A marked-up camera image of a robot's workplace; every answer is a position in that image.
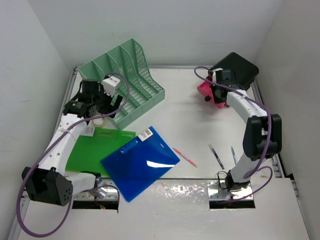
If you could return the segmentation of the mint green file organizer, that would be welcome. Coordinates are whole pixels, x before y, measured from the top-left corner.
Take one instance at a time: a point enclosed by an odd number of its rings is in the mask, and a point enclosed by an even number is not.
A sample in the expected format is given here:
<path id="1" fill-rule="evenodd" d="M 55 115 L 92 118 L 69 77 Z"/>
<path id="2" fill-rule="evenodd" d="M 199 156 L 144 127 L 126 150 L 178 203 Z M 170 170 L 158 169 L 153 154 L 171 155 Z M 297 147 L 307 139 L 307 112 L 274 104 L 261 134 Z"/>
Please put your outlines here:
<path id="1" fill-rule="evenodd" d="M 130 39 L 78 68 L 82 79 L 102 81 L 110 73 L 120 73 L 122 80 L 115 94 L 128 97 L 126 105 L 110 119 L 114 128 L 123 130 L 165 99 L 165 89 L 151 76 L 142 46 Z"/>

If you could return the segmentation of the black pink drawer box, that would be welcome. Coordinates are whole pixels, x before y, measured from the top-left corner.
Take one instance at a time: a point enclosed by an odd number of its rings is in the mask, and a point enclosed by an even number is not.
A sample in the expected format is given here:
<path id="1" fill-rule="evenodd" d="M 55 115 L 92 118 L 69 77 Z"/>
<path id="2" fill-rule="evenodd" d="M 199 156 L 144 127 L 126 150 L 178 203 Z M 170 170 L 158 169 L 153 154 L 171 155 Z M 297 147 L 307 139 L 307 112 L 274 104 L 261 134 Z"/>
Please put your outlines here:
<path id="1" fill-rule="evenodd" d="M 231 52 L 209 69 L 206 80 L 246 91 L 258 74 L 259 68 L 256 65 L 239 54 Z M 221 97 L 227 93 L 227 90 L 207 81 L 197 87 L 198 92 L 204 96 L 206 102 L 213 103 L 217 108 L 226 107 L 226 99 Z"/>

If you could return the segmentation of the clear tape roll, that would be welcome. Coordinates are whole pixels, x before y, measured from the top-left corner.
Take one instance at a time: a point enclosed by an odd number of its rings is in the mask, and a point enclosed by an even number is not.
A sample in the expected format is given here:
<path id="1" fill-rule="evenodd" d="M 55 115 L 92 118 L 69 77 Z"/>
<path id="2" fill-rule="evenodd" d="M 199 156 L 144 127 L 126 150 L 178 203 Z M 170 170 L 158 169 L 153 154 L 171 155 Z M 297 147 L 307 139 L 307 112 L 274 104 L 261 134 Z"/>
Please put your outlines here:
<path id="1" fill-rule="evenodd" d="M 103 128 L 107 123 L 107 119 L 105 117 L 101 117 L 101 118 L 97 118 L 97 119 L 93 119 L 91 120 L 91 124 L 95 127 L 95 128 Z"/>

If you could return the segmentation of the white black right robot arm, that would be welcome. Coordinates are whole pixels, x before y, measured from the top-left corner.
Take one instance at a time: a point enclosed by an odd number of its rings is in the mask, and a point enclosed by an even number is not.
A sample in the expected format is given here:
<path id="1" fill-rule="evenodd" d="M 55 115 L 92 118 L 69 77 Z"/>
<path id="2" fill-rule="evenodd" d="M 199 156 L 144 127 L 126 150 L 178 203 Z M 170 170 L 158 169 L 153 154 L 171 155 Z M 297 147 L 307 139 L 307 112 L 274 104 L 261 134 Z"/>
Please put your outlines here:
<path id="1" fill-rule="evenodd" d="M 270 114 L 266 107 L 247 95 L 235 82 L 230 69 L 216 68 L 209 71 L 214 101 L 232 107 L 246 124 L 242 148 L 243 154 L 235 167 L 228 171 L 225 187 L 230 191 L 246 188 L 251 176 L 258 171 L 265 159 L 282 150 L 282 119 Z"/>

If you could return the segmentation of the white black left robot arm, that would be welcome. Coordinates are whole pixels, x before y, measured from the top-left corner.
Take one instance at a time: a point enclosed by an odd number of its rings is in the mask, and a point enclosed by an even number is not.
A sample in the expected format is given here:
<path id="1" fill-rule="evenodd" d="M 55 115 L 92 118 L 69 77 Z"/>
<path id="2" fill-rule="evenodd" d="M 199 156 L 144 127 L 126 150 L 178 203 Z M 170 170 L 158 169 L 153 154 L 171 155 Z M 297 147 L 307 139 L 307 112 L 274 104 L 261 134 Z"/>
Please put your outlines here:
<path id="1" fill-rule="evenodd" d="M 83 171 L 65 176 L 70 154 L 91 118 L 97 114 L 114 118 L 123 97 L 113 99 L 121 81 L 107 75 L 102 81 L 83 79 L 75 96 L 64 106 L 57 130 L 44 157 L 34 170 L 26 167 L 22 179 L 30 200 L 65 206 L 72 197 L 95 187 L 98 173 Z"/>

